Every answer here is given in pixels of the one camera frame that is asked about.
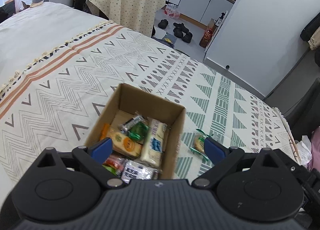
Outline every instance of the screw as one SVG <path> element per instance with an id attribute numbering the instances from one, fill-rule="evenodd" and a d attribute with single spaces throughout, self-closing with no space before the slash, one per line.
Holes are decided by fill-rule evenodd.
<path id="1" fill-rule="evenodd" d="M 206 187 L 210 184 L 210 181 L 207 180 L 206 178 L 197 178 L 195 180 L 195 185 L 198 187 Z"/>
<path id="2" fill-rule="evenodd" d="M 109 187 L 120 187 L 123 184 L 123 181 L 119 178 L 111 178 L 107 181 Z"/>

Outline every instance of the pink cloth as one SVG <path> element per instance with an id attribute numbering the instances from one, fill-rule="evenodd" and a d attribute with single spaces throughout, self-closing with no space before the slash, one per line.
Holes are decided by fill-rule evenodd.
<path id="1" fill-rule="evenodd" d="M 308 163 L 309 170 L 315 168 L 320 171 L 320 127 L 318 127 L 311 136 L 311 154 L 312 159 Z"/>

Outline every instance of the bed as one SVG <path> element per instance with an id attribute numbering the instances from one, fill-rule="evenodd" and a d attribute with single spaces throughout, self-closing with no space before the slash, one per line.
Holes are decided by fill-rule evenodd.
<path id="1" fill-rule="evenodd" d="M 48 146 L 82 145 L 119 83 L 184 105 L 175 178 L 213 164 L 192 153 L 196 129 L 246 152 L 293 157 L 279 115 L 230 79 L 112 21 L 44 2 L 0 24 L 0 163 L 13 182 Z"/>

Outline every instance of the cardboard box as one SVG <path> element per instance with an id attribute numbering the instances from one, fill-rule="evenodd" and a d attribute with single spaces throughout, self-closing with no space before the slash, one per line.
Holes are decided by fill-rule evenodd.
<path id="1" fill-rule="evenodd" d="M 142 91 L 126 83 L 118 85 L 107 105 L 100 114 L 99 119 L 90 131 L 85 142 L 91 146 L 99 141 L 100 134 L 105 123 L 117 127 L 138 112 L 143 117 L 157 119 L 166 123 L 166 141 L 162 154 L 162 174 L 160 179 L 173 177 L 175 162 L 179 151 L 179 139 L 183 132 L 183 124 L 186 114 L 185 107 L 170 102 L 164 98 Z"/>

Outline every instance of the orange stripe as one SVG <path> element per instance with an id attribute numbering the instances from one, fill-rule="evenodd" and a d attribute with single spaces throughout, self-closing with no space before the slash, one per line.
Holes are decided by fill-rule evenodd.
<path id="1" fill-rule="evenodd" d="M 39 73 L 40 71 L 42 71 L 43 69 L 47 68 L 48 66 L 54 64 L 56 61 L 60 60 L 61 58 L 63 58 L 67 53 L 71 52 L 72 50 L 74 50 L 76 47 L 79 47 L 83 44 L 86 44 L 88 43 L 89 41 L 91 41 L 92 39 L 95 39 L 97 38 L 98 36 L 101 36 L 101 35 L 104 35 L 106 33 L 108 33 L 110 30 L 112 30 L 113 28 L 115 27 L 118 27 L 120 25 L 114 25 L 110 28 L 108 28 L 106 31 L 100 33 L 100 34 L 97 34 L 97 35 L 94 35 L 90 38 L 88 38 L 87 40 L 81 42 L 80 44 L 77 44 L 77 45 L 74 45 L 73 47 L 71 47 L 71 49 L 68 49 L 66 50 L 65 52 L 63 52 L 60 56 L 58 56 L 57 58 L 55 58 L 54 60 L 50 61 L 49 63 L 47 63 L 45 66 L 43 66 L 42 68 L 38 69 L 37 71 L 34 71 L 30 74 L 27 74 L 26 77 L 24 78 L 24 80 L 22 81 L 22 83 L 17 86 L 17 88 L 15 88 L 6 98 L 4 98 L 1 102 L 0 102 L 0 108 L 7 102 L 9 101 L 13 96 L 14 94 L 20 90 L 20 88 L 24 85 L 24 83 L 26 83 L 26 81 L 29 79 L 29 77 L 33 76 L 33 75 L 36 75 L 37 73 Z"/>
<path id="2" fill-rule="evenodd" d="M 70 54 L 69 56 L 67 56 L 64 60 L 62 60 L 61 62 L 59 62 L 56 66 L 52 67 L 50 70 L 46 71 L 45 73 L 43 73 L 42 75 L 39 75 L 37 77 L 33 77 L 31 78 L 27 84 L 17 93 L 17 95 L 12 99 L 12 101 L 7 105 L 7 107 L 3 110 L 3 112 L 0 114 L 0 119 L 6 114 L 6 112 L 9 110 L 9 108 L 14 104 L 14 102 L 22 95 L 22 93 L 29 87 L 29 85 L 31 84 L 31 82 L 39 80 L 43 77 L 45 77 L 46 75 L 50 74 L 52 71 L 56 70 L 58 67 L 62 66 L 64 63 L 66 63 L 68 60 L 70 60 L 73 56 L 79 54 L 82 50 L 85 50 L 95 44 L 97 44 L 98 42 L 114 35 L 115 33 L 117 33 L 119 30 L 123 29 L 124 27 L 119 27 L 117 28 L 115 31 L 113 31 L 112 33 L 99 38 L 98 40 L 92 42 L 90 45 L 87 45 L 85 47 L 79 48 L 76 52 Z"/>

